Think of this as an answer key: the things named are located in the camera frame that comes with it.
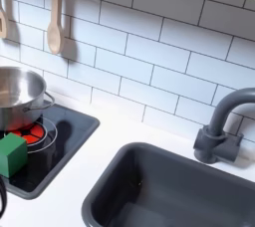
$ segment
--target countertop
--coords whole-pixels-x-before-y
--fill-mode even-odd
[[[191,140],[53,95],[58,104],[92,115],[101,125],[37,199],[24,200],[8,193],[1,227],[84,227],[81,209],[85,197],[118,150],[127,143],[147,142],[194,159]],[[218,162],[212,167],[255,181],[254,163],[248,157],[239,157],[234,165]]]

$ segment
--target pot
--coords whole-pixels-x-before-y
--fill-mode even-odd
[[[44,95],[51,102],[44,105]],[[37,73],[16,67],[0,68],[0,130],[11,131],[35,122],[55,99]]]

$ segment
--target green toy block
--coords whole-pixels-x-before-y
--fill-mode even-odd
[[[0,174],[11,177],[20,170],[28,160],[26,140],[9,133],[0,140]]]

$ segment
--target gray sink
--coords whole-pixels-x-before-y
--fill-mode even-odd
[[[254,227],[255,184],[132,143],[100,177],[82,214],[88,227]]]

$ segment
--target wooden utensil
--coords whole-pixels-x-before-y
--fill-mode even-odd
[[[2,7],[2,0],[0,0],[0,38],[7,38],[8,18]]]
[[[53,54],[64,47],[64,32],[61,26],[62,0],[52,0],[52,20],[48,28],[48,45]]]

